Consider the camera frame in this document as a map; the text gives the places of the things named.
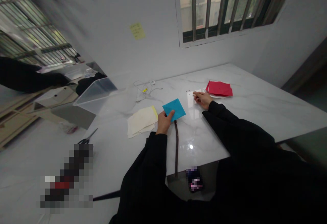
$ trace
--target marble tabletop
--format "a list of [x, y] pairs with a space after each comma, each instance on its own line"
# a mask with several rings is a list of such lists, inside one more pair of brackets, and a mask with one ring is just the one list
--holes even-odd
[[[100, 114], [84, 138], [96, 128], [94, 144], [93, 194], [100, 196], [120, 189], [123, 177], [145, 145], [149, 132], [127, 138], [127, 119], [141, 108], [162, 105], [178, 98], [186, 115], [177, 120], [179, 133], [178, 171], [229, 156], [219, 138], [188, 92], [203, 89], [209, 80], [230, 83], [233, 97], [215, 99], [239, 118], [251, 121], [276, 142], [327, 126], [327, 113], [307, 102], [232, 65], [225, 64], [165, 80], [156, 81], [151, 96], [140, 98], [135, 87], [110, 94]], [[167, 175], [175, 171], [176, 137], [174, 126], [168, 132]]]

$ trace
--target scissors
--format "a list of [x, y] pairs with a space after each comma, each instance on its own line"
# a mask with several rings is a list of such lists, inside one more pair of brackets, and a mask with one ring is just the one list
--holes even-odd
[[88, 144], [90, 142], [90, 138], [91, 136], [98, 130], [98, 128], [96, 130], [94, 130], [94, 132], [89, 136], [87, 137], [86, 139], [83, 139], [81, 140], [78, 144]]

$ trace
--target blue paper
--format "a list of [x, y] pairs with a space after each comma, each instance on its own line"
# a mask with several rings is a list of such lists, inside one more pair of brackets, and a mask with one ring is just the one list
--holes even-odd
[[167, 116], [172, 110], [175, 111], [175, 114], [173, 115], [171, 121], [175, 121], [180, 117], [186, 115], [179, 99], [173, 100], [172, 102], [169, 102], [168, 104], [165, 104], [162, 107]]

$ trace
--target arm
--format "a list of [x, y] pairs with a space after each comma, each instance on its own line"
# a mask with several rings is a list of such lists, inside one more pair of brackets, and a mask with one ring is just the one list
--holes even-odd
[[164, 199], [166, 177], [168, 117], [158, 115], [158, 130], [150, 133], [144, 149], [126, 173], [121, 186], [117, 216], [120, 222], [136, 220], [160, 209]]
[[198, 92], [194, 94], [197, 103], [208, 110], [204, 111], [203, 115], [234, 162], [243, 166], [260, 165], [290, 156], [289, 153], [277, 148], [274, 138], [261, 127], [239, 119], [223, 104], [214, 102], [209, 94]]

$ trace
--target brown cord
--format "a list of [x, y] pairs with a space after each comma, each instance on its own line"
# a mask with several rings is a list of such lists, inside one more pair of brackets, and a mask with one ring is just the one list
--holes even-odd
[[178, 166], [178, 128], [177, 128], [177, 120], [175, 122], [176, 129], [176, 157], [175, 157], [175, 177], [177, 178], [177, 166]]

